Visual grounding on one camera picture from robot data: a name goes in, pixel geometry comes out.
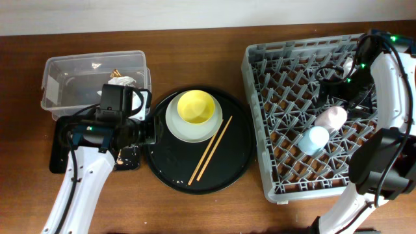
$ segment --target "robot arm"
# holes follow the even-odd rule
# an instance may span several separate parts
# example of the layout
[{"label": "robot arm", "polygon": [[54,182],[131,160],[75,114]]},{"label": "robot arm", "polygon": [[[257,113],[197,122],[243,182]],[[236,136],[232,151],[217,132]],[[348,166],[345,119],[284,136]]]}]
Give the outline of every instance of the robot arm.
[{"label": "robot arm", "polygon": [[[414,49],[413,42],[407,50],[414,53],[412,49]],[[411,93],[416,94],[416,58],[409,53],[398,54],[404,71],[408,75]],[[384,51],[376,54],[375,59],[371,55],[374,53],[364,56],[366,56],[367,62],[371,62],[370,74],[376,87],[378,132],[352,156],[349,169],[350,183],[332,209],[315,220],[313,233],[353,233],[376,209],[375,203],[384,205],[388,200],[395,199],[401,193],[409,193],[415,187],[416,164],[413,143],[415,142],[416,127],[414,122],[409,119],[416,116],[416,110],[413,109],[412,114],[409,112],[410,96],[396,57],[392,53]],[[398,150],[398,143],[404,138],[408,124],[411,125],[409,129],[411,140],[403,150],[407,157],[402,159],[401,164],[396,163],[396,166],[389,170],[388,165]],[[383,177],[384,170],[387,170],[386,177],[383,187],[380,188],[383,192],[377,198],[374,195],[377,193],[376,188]]]},{"label": "robot arm", "polygon": [[[59,233],[88,233],[99,193],[114,167],[114,157],[109,151],[99,153],[96,148],[81,146],[75,150],[78,165],[78,182],[75,194]],[[42,233],[56,233],[70,196],[73,179],[73,161],[68,159],[66,173],[51,214]]]},{"label": "robot arm", "polygon": [[[141,104],[132,110],[134,93]],[[66,135],[71,149],[66,173],[42,234],[88,233],[101,189],[116,168],[116,159],[123,155],[122,149],[156,142],[153,118],[147,122],[129,118],[139,114],[144,119],[140,112],[149,107],[150,99],[148,90],[104,84],[100,104],[80,110],[68,120],[58,136],[63,144]],[[88,109],[84,116],[77,116]],[[125,170],[138,167],[129,162],[132,167]]]}]

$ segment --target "light blue cup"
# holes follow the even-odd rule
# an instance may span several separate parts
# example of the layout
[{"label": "light blue cup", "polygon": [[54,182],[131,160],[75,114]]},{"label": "light blue cup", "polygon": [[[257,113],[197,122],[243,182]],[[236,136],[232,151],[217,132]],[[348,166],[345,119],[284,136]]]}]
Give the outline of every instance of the light blue cup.
[{"label": "light blue cup", "polygon": [[303,133],[303,136],[298,143],[298,148],[307,155],[318,153],[330,140],[329,132],[321,126],[314,126],[308,129]]}]

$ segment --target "wooden chopstick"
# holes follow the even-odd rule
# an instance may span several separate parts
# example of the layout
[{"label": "wooden chopstick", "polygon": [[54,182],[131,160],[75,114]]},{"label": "wooden chopstick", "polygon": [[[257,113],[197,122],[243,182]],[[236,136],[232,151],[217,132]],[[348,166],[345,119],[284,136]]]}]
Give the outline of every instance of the wooden chopstick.
[{"label": "wooden chopstick", "polygon": [[224,133],[226,132],[227,127],[228,127],[229,123],[231,122],[231,119],[232,119],[232,118],[233,118],[233,116],[229,117],[229,120],[228,120],[228,122],[227,122],[226,126],[225,126],[225,127],[224,127],[224,129],[222,130],[220,137],[218,137],[218,140],[216,140],[215,145],[214,145],[214,148],[213,148],[213,150],[211,151],[211,153],[209,154],[208,159],[207,159],[207,161],[205,162],[205,164],[204,164],[204,166],[203,166],[203,168],[202,168],[202,170],[201,170],[201,172],[200,172],[200,174],[199,174],[198,178],[196,178],[196,181],[199,181],[199,180],[201,179],[201,176],[202,176],[203,172],[204,172],[204,171],[205,171],[205,169],[207,168],[208,163],[209,163],[209,161],[211,160],[211,157],[213,156],[213,154],[214,154],[214,152],[215,152],[215,150],[216,150],[216,147],[217,147],[217,146],[218,146],[218,144],[220,143],[220,141],[221,141],[221,139],[222,139],[222,136],[223,136],[223,135],[224,135]]},{"label": "wooden chopstick", "polygon": [[190,184],[192,184],[192,181],[194,180],[194,178],[195,178],[195,175],[196,175],[196,172],[198,172],[198,170],[200,169],[200,166],[201,166],[201,164],[202,164],[202,162],[203,162],[203,160],[205,159],[205,156],[207,156],[207,153],[208,153],[208,151],[209,151],[209,148],[211,147],[211,145],[213,144],[213,142],[214,142],[214,139],[215,139],[215,136],[216,136],[216,134],[218,133],[218,131],[219,131],[220,129],[218,128],[218,130],[215,132],[215,134],[213,135],[213,137],[211,138],[211,140],[209,141],[209,144],[208,144],[208,146],[207,146],[207,148],[205,149],[205,152],[203,153],[203,155],[202,155],[202,157],[201,157],[201,159],[200,159],[200,162],[198,163],[198,165],[196,166],[196,168],[195,168],[195,171],[194,171],[194,173],[193,173],[193,175],[190,177],[190,179],[189,179],[189,182],[188,182],[188,185],[190,185]]}]

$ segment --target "yellow bowl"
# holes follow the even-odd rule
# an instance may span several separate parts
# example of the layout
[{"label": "yellow bowl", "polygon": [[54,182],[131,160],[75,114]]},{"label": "yellow bowl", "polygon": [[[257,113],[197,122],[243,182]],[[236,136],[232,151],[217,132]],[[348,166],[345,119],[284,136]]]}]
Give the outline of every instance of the yellow bowl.
[{"label": "yellow bowl", "polygon": [[202,124],[213,117],[213,97],[201,90],[191,90],[182,95],[177,103],[179,116],[190,124]]}]

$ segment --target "plastic container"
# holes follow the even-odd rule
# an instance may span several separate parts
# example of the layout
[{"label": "plastic container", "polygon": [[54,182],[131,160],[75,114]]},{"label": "plastic container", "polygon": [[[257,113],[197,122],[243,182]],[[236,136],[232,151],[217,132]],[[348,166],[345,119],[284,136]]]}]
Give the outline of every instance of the plastic container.
[{"label": "plastic container", "polygon": [[150,71],[142,51],[120,51],[53,57],[47,60],[42,89],[41,107],[57,120],[99,103],[97,94],[117,69],[136,81],[137,88],[151,91]]},{"label": "plastic container", "polygon": [[[242,61],[246,97],[252,111],[257,158],[266,199],[274,203],[340,195],[347,186],[351,155],[376,129],[377,112],[347,121],[326,146],[309,156],[297,148],[305,131],[323,111],[340,105],[313,101],[321,66],[342,66],[353,57],[360,34],[250,45]],[[323,78],[342,77],[326,70]]]}]

